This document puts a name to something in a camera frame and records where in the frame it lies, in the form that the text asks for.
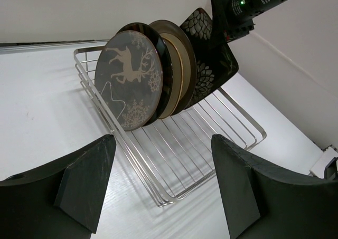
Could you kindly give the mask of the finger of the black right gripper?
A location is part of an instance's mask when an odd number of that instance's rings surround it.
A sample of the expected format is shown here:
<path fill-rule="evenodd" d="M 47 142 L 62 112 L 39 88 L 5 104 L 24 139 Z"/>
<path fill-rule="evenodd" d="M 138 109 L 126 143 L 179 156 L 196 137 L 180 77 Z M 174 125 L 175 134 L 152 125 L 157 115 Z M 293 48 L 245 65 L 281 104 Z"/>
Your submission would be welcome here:
<path fill-rule="evenodd" d="M 227 43 L 227 35 L 230 28 L 228 21 L 228 7 L 229 1 L 212 1 L 212 29 L 211 36 L 208 42 L 208 49 L 213 50 L 219 45 Z"/>

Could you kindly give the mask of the cream plate black glossy rim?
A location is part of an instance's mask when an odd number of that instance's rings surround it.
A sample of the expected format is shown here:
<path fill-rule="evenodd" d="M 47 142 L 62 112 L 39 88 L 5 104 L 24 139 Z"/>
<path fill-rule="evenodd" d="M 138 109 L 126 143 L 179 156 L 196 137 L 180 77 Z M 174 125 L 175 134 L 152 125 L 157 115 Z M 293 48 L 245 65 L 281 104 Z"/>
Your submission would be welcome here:
<path fill-rule="evenodd" d="M 170 56 L 170 52 L 168 50 L 167 44 L 164 38 L 160 35 L 160 33 L 153 28 L 153 25 L 147 25 L 141 22 L 133 22 L 123 26 L 117 34 L 125 31 L 134 31 L 139 32 L 142 35 L 145 35 L 151 43 L 156 48 L 156 55 L 158 55 L 161 61 L 161 73 L 162 73 L 162 84 L 161 87 L 161 98 L 158 102 L 156 111 L 150 117 L 150 119 L 144 124 L 145 126 L 150 125 L 155 122 L 160 116 L 164 113 L 172 95 L 173 88 L 173 67 L 172 67 L 172 59 Z"/>

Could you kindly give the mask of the grey reindeer round plate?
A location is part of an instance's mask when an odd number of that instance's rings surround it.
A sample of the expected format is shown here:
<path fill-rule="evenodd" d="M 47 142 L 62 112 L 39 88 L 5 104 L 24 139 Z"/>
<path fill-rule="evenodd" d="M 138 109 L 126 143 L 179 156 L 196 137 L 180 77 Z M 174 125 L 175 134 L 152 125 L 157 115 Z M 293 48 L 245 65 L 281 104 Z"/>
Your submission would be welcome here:
<path fill-rule="evenodd" d="M 119 32 L 107 42 L 97 61 L 94 83 L 125 131 L 156 119 L 167 99 L 157 49 L 138 31 Z"/>

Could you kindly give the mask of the cream plate brown rim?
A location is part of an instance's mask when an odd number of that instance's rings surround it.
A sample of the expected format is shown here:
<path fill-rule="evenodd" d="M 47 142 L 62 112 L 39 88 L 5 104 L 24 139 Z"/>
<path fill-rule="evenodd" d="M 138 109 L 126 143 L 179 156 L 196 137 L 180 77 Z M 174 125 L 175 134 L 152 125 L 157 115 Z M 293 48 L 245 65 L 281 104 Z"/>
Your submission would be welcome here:
<path fill-rule="evenodd" d="M 173 69 L 173 86 L 170 100 L 160 119 L 178 114 L 189 104 L 196 86 L 197 69 L 192 44 L 183 30 L 168 20 L 150 24 L 166 42 Z"/>

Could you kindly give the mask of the black floral square plate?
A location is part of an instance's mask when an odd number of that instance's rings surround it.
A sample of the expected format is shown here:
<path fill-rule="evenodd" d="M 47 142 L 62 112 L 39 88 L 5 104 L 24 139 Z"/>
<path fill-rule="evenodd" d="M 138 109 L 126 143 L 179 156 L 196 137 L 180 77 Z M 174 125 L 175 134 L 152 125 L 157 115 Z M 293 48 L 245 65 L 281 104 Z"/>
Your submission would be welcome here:
<path fill-rule="evenodd" d="M 197 104 L 231 79 L 239 70 L 238 62 L 227 43 L 209 48 L 212 19 L 203 8 L 197 8 L 180 25 L 191 42 L 196 59 L 196 85 L 189 107 Z"/>

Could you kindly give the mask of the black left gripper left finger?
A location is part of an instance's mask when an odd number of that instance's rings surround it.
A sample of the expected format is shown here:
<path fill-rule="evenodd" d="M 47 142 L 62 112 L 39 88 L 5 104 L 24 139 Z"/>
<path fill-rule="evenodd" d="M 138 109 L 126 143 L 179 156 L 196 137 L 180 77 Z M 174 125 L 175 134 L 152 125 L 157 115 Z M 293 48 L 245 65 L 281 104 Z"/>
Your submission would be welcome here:
<path fill-rule="evenodd" d="M 104 135 L 68 155 L 1 181 L 1 238 L 91 238 L 116 153 Z"/>

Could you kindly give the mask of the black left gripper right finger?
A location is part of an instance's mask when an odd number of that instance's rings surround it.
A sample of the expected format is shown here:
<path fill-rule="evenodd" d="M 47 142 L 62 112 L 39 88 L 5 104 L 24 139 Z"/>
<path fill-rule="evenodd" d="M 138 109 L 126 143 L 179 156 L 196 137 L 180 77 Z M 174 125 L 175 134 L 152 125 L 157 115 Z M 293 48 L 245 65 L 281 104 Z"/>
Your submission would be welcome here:
<path fill-rule="evenodd" d="M 283 168 L 220 134 L 211 148 L 231 238 L 337 238 L 337 180 Z"/>

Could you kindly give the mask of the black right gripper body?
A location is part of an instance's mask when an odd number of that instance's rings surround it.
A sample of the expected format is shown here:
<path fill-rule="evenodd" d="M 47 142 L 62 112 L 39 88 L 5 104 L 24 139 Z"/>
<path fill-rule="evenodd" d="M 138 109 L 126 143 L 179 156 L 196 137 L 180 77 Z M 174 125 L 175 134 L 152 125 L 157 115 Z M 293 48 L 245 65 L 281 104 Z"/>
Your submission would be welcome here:
<path fill-rule="evenodd" d="M 211 0 L 229 1 L 228 21 L 230 28 L 226 33 L 227 42 L 238 40 L 250 33 L 254 29 L 253 17 L 248 13 L 252 7 L 252 0 Z"/>

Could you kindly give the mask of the beige leaf pattern plate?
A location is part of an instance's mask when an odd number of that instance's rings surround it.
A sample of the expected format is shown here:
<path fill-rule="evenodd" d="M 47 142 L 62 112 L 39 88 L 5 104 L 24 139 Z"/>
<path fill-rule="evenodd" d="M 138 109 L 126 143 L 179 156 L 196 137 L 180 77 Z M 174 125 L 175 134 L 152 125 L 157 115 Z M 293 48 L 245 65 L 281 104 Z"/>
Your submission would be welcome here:
<path fill-rule="evenodd" d="M 164 32 L 160 35 L 167 44 L 173 67 L 172 95 L 164 113 L 160 116 L 160 119 L 164 119 L 181 112 L 189 102 L 192 74 L 191 60 L 185 43 L 169 32 Z"/>

